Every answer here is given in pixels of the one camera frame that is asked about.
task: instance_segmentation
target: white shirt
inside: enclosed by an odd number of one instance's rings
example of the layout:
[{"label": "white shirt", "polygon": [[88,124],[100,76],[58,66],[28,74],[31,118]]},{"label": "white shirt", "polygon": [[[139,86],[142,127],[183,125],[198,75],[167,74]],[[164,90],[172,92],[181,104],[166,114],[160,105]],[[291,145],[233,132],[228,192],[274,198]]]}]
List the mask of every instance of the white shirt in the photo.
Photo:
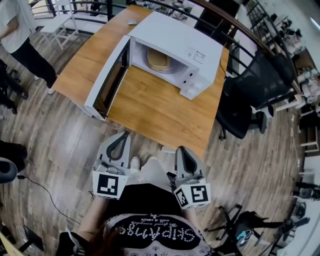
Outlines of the white shirt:
[{"label": "white shirt", "polygon": [[3,47],[10,54],[18,50],[27,40],[30,35],[30,29],[17,0],[2,0],[0,2],[0,33],[7,29],[8,23],[16,16],[19,21],[19,27],[1,39]]}]

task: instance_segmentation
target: small object on table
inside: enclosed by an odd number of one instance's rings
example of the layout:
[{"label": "small object on table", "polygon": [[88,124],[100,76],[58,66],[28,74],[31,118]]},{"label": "small object on table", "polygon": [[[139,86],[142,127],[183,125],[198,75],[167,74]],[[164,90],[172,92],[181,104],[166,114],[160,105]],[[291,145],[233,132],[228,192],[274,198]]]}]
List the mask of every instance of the small object on table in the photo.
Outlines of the small object on table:
[{"label": "small object on table", "polygon": [[136,26],[136,25],[138,25],[138,22],[135,21],[135,20],[129,20],[129,21],[128,21],[128,25],[129,25],[129,26]]},{"label": "small object on table", "polygon": [[170,65],[169,56],[153,48],[148,49],[147,60],[152,70],[166,70]]}]

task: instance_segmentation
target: wooden floor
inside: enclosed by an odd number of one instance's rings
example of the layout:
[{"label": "wooden floor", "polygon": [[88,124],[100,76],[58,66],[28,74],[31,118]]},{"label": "wooden floor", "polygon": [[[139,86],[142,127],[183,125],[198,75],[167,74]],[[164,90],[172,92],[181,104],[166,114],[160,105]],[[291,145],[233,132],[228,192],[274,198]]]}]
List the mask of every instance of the wooden floor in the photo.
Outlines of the wooden floor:
[{"label": "wooden floor", "polygon": [[[56,45],[45,51],[46,45],[40,42],[38,33],[32,36],[31,43],[59,74],[88,38],[80,34],[64,51]],[[19,71],[21,85],[29,92],[28,100],[12,95],[18,105],[16,116],[0,107],[0,115],[5,116],[5,120],[0,120],[0,139],[27,147],[23,174],[45,186],[57,207],[80,222],[92,202],[88,191],[92,190],[91,171],[100,143],[125,128],[86,116],[63,95],[47,95],[45,82],[35,81],[2,46],[0,58]],[[220,205],[229,208],[242,204],[244,209],[254,210],[271,221],[282,221],[287,216],[294,178],[299,171],[294,148],[297,142],[290,136],[292,114],[291,110],[275,113],[265,134],[250,131],[243,140],[229,134],[227,140],[220,141],[221,128],[215,122],[203,158],[213,195],[211,205],[198,210],[203,228],[222,223]],[[174,156],[161,152],[159,144],[134,132],[131,140],[132,156],[140,157],[144,163],[148,156],[156,155],[164,168],[173,170]],[[54,255],[59,233],[66,230],[66,221],[45,191],[28,180],[15,180],[0,186],[0,200],[4,204],[2,221],[15,237],[18,238],[16,226],[25,224],[42,237],[44,254]],[[213,247],[218,245],[216,235],[206,236]],[[273,231],[265,230],[264,239],[271,242]],[[253,248],[252,243],[245,248],[246,255],[258,255],[261,251],[262,246]]]}]

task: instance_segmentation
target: desk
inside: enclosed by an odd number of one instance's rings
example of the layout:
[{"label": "desk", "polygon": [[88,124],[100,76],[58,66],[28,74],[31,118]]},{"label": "desk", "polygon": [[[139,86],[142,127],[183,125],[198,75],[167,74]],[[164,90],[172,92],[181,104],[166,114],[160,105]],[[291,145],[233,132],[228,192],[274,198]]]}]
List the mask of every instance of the desk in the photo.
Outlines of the desk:
[{"label": "desk", "polygon": [[[131,5],[116,15],[74,55],[53,88],[82,108],[113,49],[134,28],[127,22],[140,22],[150,13]],[[229,50],[224,48],[221,56],[224,70],[228,58]],[[212,86],[189,100],[179,94],[179,88],[130,66],[108,118],[171,149],[188,147],[202,158],[219,106],[225,79],[223,69],[219,66]]]}]

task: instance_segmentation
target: table top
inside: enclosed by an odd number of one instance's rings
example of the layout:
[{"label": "table top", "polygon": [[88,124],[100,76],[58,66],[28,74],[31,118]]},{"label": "table top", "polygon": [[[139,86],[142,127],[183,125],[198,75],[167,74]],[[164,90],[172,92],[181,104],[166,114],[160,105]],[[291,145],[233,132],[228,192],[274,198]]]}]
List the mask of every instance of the table top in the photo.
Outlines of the table top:
[{"label": "table top", "polygon": [[[108,57],[133,26],[150,10],[131,5],[95,33],[75,54],[53,88],[84,105]],[[215,121],[227,69],[224,48],[213,85],[193,100],[180,89],[135,66],[130,66],[110,107],[108,118],[164,146],[185,146],[203,157]]]}]

